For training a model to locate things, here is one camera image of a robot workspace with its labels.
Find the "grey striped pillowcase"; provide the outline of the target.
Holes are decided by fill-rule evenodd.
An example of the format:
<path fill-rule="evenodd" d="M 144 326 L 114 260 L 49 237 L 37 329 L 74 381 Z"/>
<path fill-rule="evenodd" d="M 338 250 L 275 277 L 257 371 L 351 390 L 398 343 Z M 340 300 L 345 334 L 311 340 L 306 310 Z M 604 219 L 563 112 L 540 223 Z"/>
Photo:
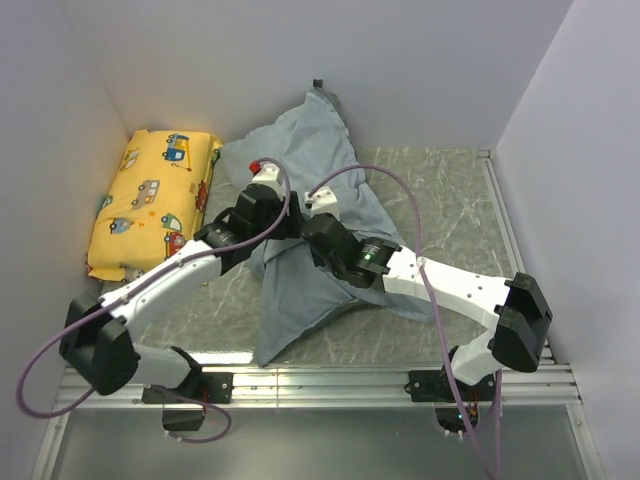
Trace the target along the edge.
<path fill-rule="evenodd" d="M 272 158 L 284 167 L 291 189 L 304 195 L 332 173 L 329 184 L 339 203 L 339 218 L 315 215 L 304 232 L 317 226 L 335 227 L 328 235 L 334 247 L 341 239 L 371 237 L 404 245 L 406 242 L 367 183 L 360 169 L 339 99 L 319 86 L 303 103 L 280 115 L 274 123 L 257 128 L 221 150 L 231 184 L 243 190 L 252 175 L 250 164 Z M 264 366 L 290 343 L 328 323 L 358 303 L 383 307 L 411 320 L 429 322 L 432 308 L 426 301 L 374 289 L 360 289 L 337 279 L 312 260 L 304 238 L 263 241 L 246 262 L 262 280 L 261 313 L 253 359 Z"/>

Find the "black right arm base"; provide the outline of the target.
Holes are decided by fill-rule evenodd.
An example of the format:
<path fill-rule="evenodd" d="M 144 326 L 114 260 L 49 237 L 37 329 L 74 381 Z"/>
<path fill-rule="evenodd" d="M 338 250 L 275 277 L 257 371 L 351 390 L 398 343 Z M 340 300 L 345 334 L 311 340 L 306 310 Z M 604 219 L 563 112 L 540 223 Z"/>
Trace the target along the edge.
<path fill-rule="evenodd" d="M 498 385 L 495 376 L 487 375 L 474 386 L 460 381 L 456 381 L 456 385 L 471 426 L 474 429 L 482 428 L 494 408 Z M 404 390 L 412 403 L 439 404 L 435 408 L 435 416 L 445 434 L 467 434 L 463 415 L 457 407 L 444 369 L 410 370 Z"/>

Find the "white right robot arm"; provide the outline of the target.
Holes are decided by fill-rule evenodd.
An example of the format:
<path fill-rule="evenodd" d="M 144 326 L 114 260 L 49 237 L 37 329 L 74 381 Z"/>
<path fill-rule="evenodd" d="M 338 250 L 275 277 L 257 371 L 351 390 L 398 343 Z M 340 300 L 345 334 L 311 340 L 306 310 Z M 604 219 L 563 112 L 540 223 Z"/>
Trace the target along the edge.
<path fill-rule="evenodd" d="M 441 374 L 449 398 L 465 398 L 481 379 L 503 368 L 538 369 L 553 314 L 532 276 L 476 274 L 382 238 L 359 239 L 328 213 L 307 220 L 301 237 L 317 265 L 353 287 L 429 301 L 484 328 L 483 335 L 455 349 L 451 368 Z"/>

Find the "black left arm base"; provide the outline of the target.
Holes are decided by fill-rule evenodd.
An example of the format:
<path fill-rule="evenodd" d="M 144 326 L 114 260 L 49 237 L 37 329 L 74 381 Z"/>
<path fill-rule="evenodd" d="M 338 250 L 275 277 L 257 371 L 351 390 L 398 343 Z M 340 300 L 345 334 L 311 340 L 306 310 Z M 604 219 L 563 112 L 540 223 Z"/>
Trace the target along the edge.
<path fill-rule="evenodd" d="M 231 402 L 233 382 L 231 372 L 201 372 L 174 389 L 145 386 L 141 402 L 162 407 L 167 437 L 188 444 L 210 443 L 231 430 L 231 415 L 224 406 Z"/>

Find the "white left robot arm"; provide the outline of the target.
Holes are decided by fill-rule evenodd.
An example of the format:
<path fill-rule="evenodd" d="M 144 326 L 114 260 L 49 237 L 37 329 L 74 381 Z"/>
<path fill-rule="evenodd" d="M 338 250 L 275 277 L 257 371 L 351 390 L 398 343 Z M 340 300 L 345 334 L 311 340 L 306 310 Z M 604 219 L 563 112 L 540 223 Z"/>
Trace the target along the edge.
<path fill-rule="evenodd" d="M 264 240 L 298 237 L 304 222 L 298 196 L 252 183 L 180 250 L 140 278 L 99 299 L 70 305 L 61 356 L 100 395 L 132 381 L 166 388 L 179 402 L 204 397 L 201 365 L 184 349 L 150 348 L 138 340 L 147 326 L 198 285 L 247 260 Z"/>

